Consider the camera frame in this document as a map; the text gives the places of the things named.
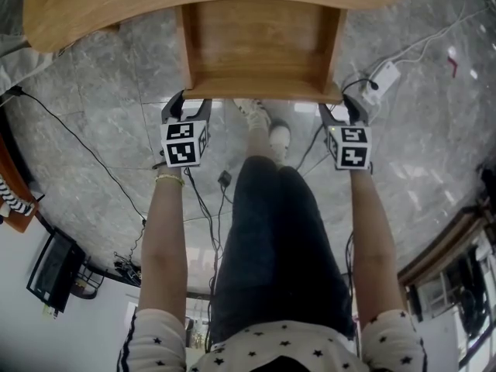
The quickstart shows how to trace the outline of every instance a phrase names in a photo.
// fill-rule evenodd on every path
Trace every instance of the dark blue pants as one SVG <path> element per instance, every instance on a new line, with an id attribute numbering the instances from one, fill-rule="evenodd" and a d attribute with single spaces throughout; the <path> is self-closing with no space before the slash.
<path id="1" fill-rule="evenodd" d="M 291 167 L 246 160 L 212 299 L 212 339 L 247 326 L 293 320 L 354 337 L 348 287 L 313 194 Z"/>

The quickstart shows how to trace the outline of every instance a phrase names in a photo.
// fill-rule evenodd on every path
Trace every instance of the person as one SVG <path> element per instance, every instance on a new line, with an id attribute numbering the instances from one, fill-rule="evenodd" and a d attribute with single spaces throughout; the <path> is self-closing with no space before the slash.
<path id="1" fill-rule="evenodd" d="M 300 174 L 284 165 L 291 132 L 260 101 L 235 103 L 248 122 L 248 147 L 212 299 L 214 345 L 188 370 L 426 371 L 370 174 L 350 171 L 360 359 L 349 350 L 356 332 L 350 292 L 317 203 Z M 138 312 L 117 370 L 186 370 L 182 184 L 179 169 L 161 168 L 143 237 Z"/>

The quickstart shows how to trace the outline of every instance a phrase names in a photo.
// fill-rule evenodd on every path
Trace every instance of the forearm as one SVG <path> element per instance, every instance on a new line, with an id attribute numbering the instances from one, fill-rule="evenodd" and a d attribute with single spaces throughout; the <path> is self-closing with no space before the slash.
<path id="1" fill-rule="evenodd" d="M 370 174 L 351 171 L 353 281 L 360 325 L 388 310 L 403 308 L 396 252 L 388 218 Z"/>
<path id="2" fill-rule="evenodd" d="M 162 174 L 181 177 L 163 168 Z M 182 187 L 174 179 L 155 186 L 141 251 L 142 280 L 139 309 L 157 308 L 184 321 L 188 262 L 184 243 Z"/>

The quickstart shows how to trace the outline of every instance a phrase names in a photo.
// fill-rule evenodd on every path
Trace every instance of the open drawer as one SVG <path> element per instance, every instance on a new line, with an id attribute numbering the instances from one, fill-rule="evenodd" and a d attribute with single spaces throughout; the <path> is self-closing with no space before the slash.
<path id="1" fill-rule="evenodd" d="M 282 0 L 177 7 L 185 98 L 339 103 L 332 81 L 346 10 Z"/>

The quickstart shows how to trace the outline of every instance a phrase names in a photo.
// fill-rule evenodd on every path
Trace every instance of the shirt sleeve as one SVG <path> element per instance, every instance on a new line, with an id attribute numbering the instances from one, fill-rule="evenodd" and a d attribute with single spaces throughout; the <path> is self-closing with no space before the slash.
<path id="1" fill-rule="evenodd" d="M 362 332 L 362 345 L 371 370 L 427 372 L 424 342 L 407 312 L 391 310 L 372 319 Z"/>
<path id="2" fill-rule="evenodd" d="M 140 310 L 133 316 L 117 372 L 184 372 L 186 332 L 172 314 Z"/>

